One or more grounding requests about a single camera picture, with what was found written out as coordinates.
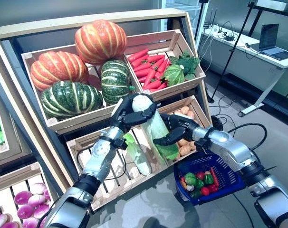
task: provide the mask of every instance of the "blue basket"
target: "blue basket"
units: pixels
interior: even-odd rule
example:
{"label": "blue basket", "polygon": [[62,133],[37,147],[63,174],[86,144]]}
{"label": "blue basket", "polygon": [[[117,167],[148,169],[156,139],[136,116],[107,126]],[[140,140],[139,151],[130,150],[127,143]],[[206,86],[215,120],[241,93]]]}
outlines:
{"label": "blue basket", "polygon": [[[196,174],[200,171],[209,171],[211,167],[214,169],[217,175],[219,190],[215,193],[211,193],[208,196],[201,196],[197,199],[192,198],[189,192],[186,191],[180,184],[181,177],[188,172]],[[193,205],[201,205],[245,188],[245,184],[239,175],[234,173],[222,158],[212,153],[195,153],[185,160],[176,163],[174,165],[173,172],[176,180],[177,192],[179,193],[180,197],[184,201],[189,200]]]}

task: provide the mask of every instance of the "laptop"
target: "laptop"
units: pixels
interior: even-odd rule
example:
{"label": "laptop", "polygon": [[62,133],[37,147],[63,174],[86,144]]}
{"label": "laptop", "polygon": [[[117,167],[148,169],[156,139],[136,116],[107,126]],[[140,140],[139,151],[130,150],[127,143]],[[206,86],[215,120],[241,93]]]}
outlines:
{"label": "laptop", "polygon": [[288,51],[275,46],[278,27],[279,24],[262,25],[259,43],[252,44],[250,47],[277,60],[288,58]]}

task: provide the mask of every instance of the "gray floor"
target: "gray floor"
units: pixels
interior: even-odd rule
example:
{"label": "gray floor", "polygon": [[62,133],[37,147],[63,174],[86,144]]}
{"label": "gray floor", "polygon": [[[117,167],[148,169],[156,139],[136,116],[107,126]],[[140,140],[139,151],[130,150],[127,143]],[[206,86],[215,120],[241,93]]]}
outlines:
{"label": "gray floor", "polygon": [[[212,72],[207,72],[206,82],[211,94],[218,80]],[[247,103],[236,97],[232,92],[220,88],[216,93],[218,99],[227,95],[221,105],[236,101],[221,113],[232,117],[236,125],[257,122],[268,130],[268,137],[256,153],[266,168],[270,170],[288,188],[288,126],[262,110],[256,110],[243,118],[237,113],[247,107]],[[216,107],[210,108],[211,114],[218,113]],[[233,128],[230,120],[224,130]],[[235,138],[249,147],[256,145],[263,136],[263,131],[256,126],[237,130]],[[263,228],[262,220],[254,209],[255,199],[247,190],[236,193],[248,209],[256,228]],[[176,193],[175,181],[171,169],[166,170],[136,189],[119,197],[117,200],[101,208],[90,219],[88,227],[93,228],[250,228],[250,221],[243,208],[232,196],[193,207],[189,202],[180,200]]]}

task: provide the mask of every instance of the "green striped pumpkin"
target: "green striped pumpkin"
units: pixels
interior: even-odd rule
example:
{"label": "green striped pumpkin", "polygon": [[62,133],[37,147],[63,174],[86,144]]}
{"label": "green striped pumpkin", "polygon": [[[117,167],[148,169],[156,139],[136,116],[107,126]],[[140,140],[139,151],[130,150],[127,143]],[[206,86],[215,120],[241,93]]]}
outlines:
{"label": "green striped pumpkin", "polygon": [[102,94],[108,105],[116,104],[120,98],[128,95],[133,86],[129,86],[127,64],[121,60],[107,61],[101,71]]}
{"label": "green striped pumpkin", "polygon": [[43,91],[41,103],[48,118],[63,120],[99,109],[103,98],[91,85],[60,81]]}

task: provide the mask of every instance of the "orange pumpkin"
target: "orange pumpkin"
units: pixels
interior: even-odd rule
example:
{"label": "orange pumpkin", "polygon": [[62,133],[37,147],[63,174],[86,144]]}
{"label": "orange pumpkin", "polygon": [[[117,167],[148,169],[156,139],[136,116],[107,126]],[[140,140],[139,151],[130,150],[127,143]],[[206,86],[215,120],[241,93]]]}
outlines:
{"label": "orange pumpkin", "polygon": [[31,66],[32,82],[40,91],[58,81],[86,83],[88,77],[88,68],[80,57],[64,51],[43,53]]}
{"label": "orange pumpkin", "polygon": [[121,56],[126,49],[126,34],[115,23],[95,20],[77,30],[75,43],[79,56],[87,63],[101,65]]}

